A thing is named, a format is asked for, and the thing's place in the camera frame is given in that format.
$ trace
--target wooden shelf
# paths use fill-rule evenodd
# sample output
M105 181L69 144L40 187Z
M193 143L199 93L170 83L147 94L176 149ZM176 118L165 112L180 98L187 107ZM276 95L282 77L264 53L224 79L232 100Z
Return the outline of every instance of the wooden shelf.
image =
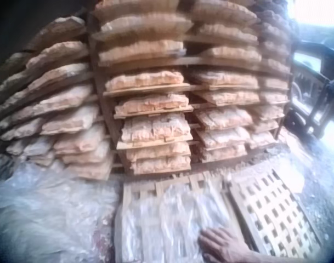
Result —
M269 73L281 78L287 78L290 74L275 71L272 68L263 66L261 64L251 64L245 61L219 59L202 56L184 56L181 58L155 58L144 60L133 60L130 62L122 62L110 65L107 67L107 72L112 75L126 73L132 70L142 70L146 68L154 67L166 67L166 66L188 66L188 65L208 65L208 66L221 66L228 68L240 68L244 70Z
M121 90L112 90L110 92L104 92L104 96L116 97L116 96L126 96L131 94L140 94L140 93L165 93L165 92L187 92L191 90L197 90L201 88L197 85L190 85L187 83L181 84L170 84L170 85L156 85L156 86L147 86L147 87L136 87L129 89Z

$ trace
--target wooden drying rack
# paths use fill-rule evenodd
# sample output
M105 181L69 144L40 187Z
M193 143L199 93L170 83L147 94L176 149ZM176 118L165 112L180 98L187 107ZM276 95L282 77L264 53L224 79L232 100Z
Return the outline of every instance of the wooden drying rack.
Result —
M94 3L92 3L91 10L94 10L95 6ZM179 57L179 58L160 58L160 59L146 59L144 61L131 61L131 62L122 62L118 64L114 64L113 66L107 67L107 65L103 65L99 62L98 58L98 48L100 47L100 42L95 40L92 35L97 33L99 31L99 21L98 19L93 15L95 12L88 12L87 17L87 31L88 31L88 37L89 37L89 53L92 63L92 69L94 73L94 81L95 86L97 89L97 98L98 103L101 107L101 110L103 112L103 119L106 123L106 126L108 128L108 131L110 133L110 137L113 144L114 151L118 154L119 159L122 163L122 166L124 168L124 173L128 176L130 176L131 180L134 180L136 178L133 175L132 170L130 170L130 162L127 160L125 155L125 150L117 150L117 145L120 142L120 130L122 128L122 121L119 119L115 119L115 106L117 105L116 100L114 97L117 96L124 96L124 95L131 95L136 94L136 90L122 90L122 91L116 91L116 92L107 92L105 88L105 80L107 76L114 76L119 73L125 73L127 71L133 71L133 70L139 70L144 68L156 68L161 66L188 66L188 65L208 65L208 66L223 66L223 67L231 67L231 68L237 68L237 69L245 69L245 70L251 70L255 72L260 73L269 73L271 75L290 79L289 80L289 87L291 86L292 82L292 74L291 73L281 73L278 71L273 70L272 68L265 67L263 65L249 65L244 62L238 62L238 61L229 61L224 59L214 59L214 58L206 58L206 57L199 57L199 56L193 56L193 57ZM187 41L195 41L197 43L202 42L200 38L192 38L188 37L185 40ZM207 39L204 43L209 44L209 39ZM157 92L168 92L168 91L177 91L177 92L186 92L186 91L194 91L194 90L205 90L209 87L205 87L204 85L179 85L177 87L160 87ZM150 88L145 88L143 92L147 93L151 91ZM284 114L286 115L288 107L287 104L289 101L283 101L283 102L277 102L272 103L272 105L282 105L284 104ZM191 104L191 106L195 109L198 108L204 108L204 107L210 107L214 106L209 103L203 103L203 104ZM281 127L283 125L284 116L281 116L278 118L279 120L279 127L274 130L274 138L277 139L279 136L279 132L281 130ZM189 141L189 144L198 144L198 141ZM245 156L232 158L232 159L226 159L222 161L216 161L216 162L208 162L208 163L191 163L191 171L192 172L201 172L204 170L210 170L218 167L223 166L235 166L236 164L240 162L246 162L249 161L251 158L253 158L255 155L264 152L264 150L267 147L259 147L254 150L248 150L248 154ZM166 172L166 173L158 173L158 174L144 174L139 175L139 179L156 179L156 178L163 178L166 176L170 176L172 174L175 174L174 171Z
M96 1L92 1L91 4L91 10L94 9L94 4ZM58 90L61 90L63 87L66 87L68 85L72 85L75 83L79 82L84 82L84 81L90 81L92 78L94 79L95 82L95 88L96 88L96 95L90 96L85 102L93 102L97 101L98 104L100 105L101 111L103 113L102 118L106 124L106 127L109 131L109 137L112 140L112 151L116 153L119 156L120 163L115 163L114 168L120 168L123 167L125 174L126 175L133 175L132 171L130 170L130 162L126 159L125 155L125 150L116 150L117 149L117 144L120 140L121 133L120 130L122 128L122 121L119 119L115 119L118 116L114 115L115 112L115 106L117 105L117 101L115 100L114 97L117 96L125 96L125 95L131 95L131 94L136 94L137 90L135 89L127 89L127 90L122 90L122 91L114 91L114 92L107 92L105 89L105 81L107 76L112 77L115 74L118 73L123 73L126 71L132 71L132 70L138 70L142 68L156 68L156 67L161 67L161 66L188 66L188 65L205 65L205 66L214 66L214 67L227 67L227 68L236 68L236 69L241 69L241 70L250 70L250 71L256 71L260 73L269 73L271 75L275 75L281 78L288 79L290 78L290 83L292 82L292 74L288 73L280 73L278 71L274 71L271 68L264 67L263 65L255 65L255 64L246 64L244 62L238 62L238 61L231 61L231 60L224 60L224 59L215 59L215 58L208 58L208 57L202 57L202 56L183 56L183 57L178 57L178 58L160 58L160 59L147 59L144 61L132 61L132 62L122 62L119 64L114 64L113 67L107 67L105 65L99 66L99 58L98 58L98 48L100 47L100 42L96 41L93 37L92 34L98 32L99 28L99 23L96 17L92 14L92 12L87 13L87 30L86 32L88 33L88 46L89 46L89 56L90 56L90 63L92 66L93 72L88 72L85 74L81 74L79 76L73 76L67 80L64 80L60 83L54 83L54 84L49 84L46 86L46 88L42 88L39 91L34 92L30 96L21 99L18 101L15 105L12 105L11 107L5 109L3 112L0 114L0 120L4 118L7 115L10 115L11 113L15 112L16 110L19 110L30 103L43 98L48 95L52 95L53 93L57 92ZM85 32L78 32L76 37L85 37L83 36ZM212 39L212 38L201 38L200 36L183 36L180 37L186 42L195 42L195 43L204 43L204 44L219 44L220 39ZM65 61L61 62L54 62L44 68L39 68L39 69L33 69L32 74L30 74L31 78L36 78L38 75L41 75L44 71L50 70L52 68L56 68L58 66L64 65L67 63L67 61L73 61L73 60L78 60L78 58L68 58ZM21 82L18 84L16 87L12 87L12 90L17 91L21 87L23 87L25 83ZM197 84L179 84L179 85L166 85L166 86L160 86L158 87L157 90L154 89L154 92L194 92L197 90L213 90L217 88L227 88L231 89L234 87L211 87L207 85L197 85ZM145 92L148 93L152 91L152 87L146 87L143 89L139 89L138 92ZM282 101L282 102L275 102L271 103L272 105L286 105L288 101ZM258 102L258 103L251 103L247 105L262 105L263 102ZM191 111L191 107L193 110L201 109L201 108L209 108L209 107L215 107L215 105L210 104L209 102L202 102L202 103L195 103L191 104L190 108L184 112L189 112ZM287 105L285 106L284 113L286 114L287 112ZM28 119L22 119L21 122L27 121L31 119L32 117ZM278 134L280 132L280 129L283 124L283 116L278 118L280 120L279 123L279 128L274 130L274 137L277 139ZM190 127L192 129L199 128L200 126L198 124L190 124ZM189 145L196 145L200 143L199 141L193 140L189 141ZM224 165L235 165L239 162L242 161L248 161L252 157L254 157L255 154L258 152L263 151L264 148L259 148L256 150L251 150L249 151L248 155L238 157L238 158L233 158L233 159L228 159L224 161L217 161L217 162L211 162L211 163L192 163L191 164L191 170L192 171L203 171L206 169L213 169L216 167L222 167ZM171 171L169 173L164 173L164 174L159 174L158 177L163 177L163 176L169 176L175 174L174 171ZM148 178L149 175L141 175L139 178Z

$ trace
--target wooden plank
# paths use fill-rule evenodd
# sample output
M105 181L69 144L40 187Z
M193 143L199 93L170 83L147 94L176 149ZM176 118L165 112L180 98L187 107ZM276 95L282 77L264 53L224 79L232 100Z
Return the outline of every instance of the wooden plank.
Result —
M262 129L262 130L252 130L251 127L249 129L251 130L252 133L258 134L258 133L263 133L265 131L269 132L269 131L272 131L272 130L277 130L278 127L279 127L279 125L274 127L274 128L268 128L268 129Z
M131 62L141 62L150 59L153 57L154 59L163 59L163 58L179 58L186 54L186 49L174 50L170 52L158 52L158 53L147 53L147 54L139 54L128 56L126 58L121 58L119 60L114 61L99 61L100 67L115 67L118 64L131 63Z
M262 117L258 117L259 120L261 120L262 122L265 122L265 121L270 121L271 119L279 119L279 118L283 118L285 117L285 114L280 114L280 115L276 115L276 116L271 116L269 118L262 118Z
M219 160L216 160L216 161L205 161L201 158L201 163L214 163L214 162L219 162L219 161L229 161L231 159L236 159L236 158L246 156L246 155L247 155L247 153L239 153L238 155L225 157L225 158L222 158L222 159L219 159Z
M181 173L183 171L190 171L191 170L191 166L186 168L186 169L177 169L177 170L160 170L160 171L156 171L154 172L153 174L151 175L159 175L159 174L165 174L165 173L172 173L172 174L175 174L175 173Z
M87 27L89 33L95 32L95 28L98 27L98 22L95 20L95 17L93 17L91 14L88 14L87 17ZM105 91L105 79L103 73L100 71L100 68L98 67L99 58L97 53L97 43L90 36L89 36L89 53L91 58L90 60L91 65L94 71L94 80L98 96L98 102L106 123L106 127L112 138L113 146L115 148L120 139L120 128L116 124L113 117L115 102L112 101L111 98L103 97L103 92ZM117 153L124 166L126 174L131 174L130 163L126 159L125 152L117 151Z
M155 140L155 141L143 141L143 142L119 141L117 144L117 150L127 150L127 149L137 149L137 148L160 146L160 145L172 144L178 141L191 141L192 139L193 139L193 136L191 134L188 134L188 135L183 135L179 137L165 138L163 140Z
M230 68L241 68L245 70L271 73L277 77L288 77L290 74L276 71L272 68L263 66L261 64L251 64L249 62L240 60L219 59L202 56L185 56L181 58L155 58L144 59L130 62L123 62L115 64L114 67L108 67L107 71L113 75L125 73L131 70L141 70L153 67L166 67L166 66L188 66L188 65L208 65L208 66L221 66Z
M134 116L141 116L141 115L148 115L149 117L152 116L157 116L163 113L168 113L168 112L192 112L194 108L190 105L187 107L182 107L182 108L172 108L170 110L157 110L157 111L143 111L143 112L137 112L137 113L131 113L127 115L114 115L114 119L125 119L129 117L134 117Z
M110 92L104 92L104 96L116 97L116 96L125 96L131 94L140 94L140 93L150 93L150 92L184 92L195 90L196 88L200 88L195 85L190 85L187 83L181 84L170 84L170 85L156 85L156 86L148 86L148 87L134 87L129 89L122 90L112 90Z
M220 90L220 89L226 89L226 90L246 90L246 91L259 91L259 87L251 87L248 85L205 85L208 90Z
M224 106L260 106L260 105L283 105L283 104L288 104L290 101L274 101L274 102L264 102L264 101L257 101L257 102L244 102L244 103L238 103L235 102L233 104L213 104L211 102L207 103L195 103L195 104L190 104L194 110L199 110L199 109L206 109L206 108L214 108L214 107L224 107Z

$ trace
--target human hand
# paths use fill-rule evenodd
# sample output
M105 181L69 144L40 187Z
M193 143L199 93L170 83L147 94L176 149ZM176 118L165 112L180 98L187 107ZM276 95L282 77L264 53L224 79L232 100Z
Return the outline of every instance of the human hand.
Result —
M199 236L204 257L211 263L246 262L251 255L248 246L228 228L208 228Z

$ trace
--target plastic sheet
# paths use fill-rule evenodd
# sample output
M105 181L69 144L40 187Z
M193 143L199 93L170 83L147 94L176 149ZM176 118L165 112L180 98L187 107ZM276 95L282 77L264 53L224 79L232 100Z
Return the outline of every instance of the plastic sheet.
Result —
M171 186L162 197L120 207L115 221L116 262L203 262L197 243L207 227L227 226L224 202L206 182L203 192Z
M120 186L22 163L0 181L4 262L110 262Z

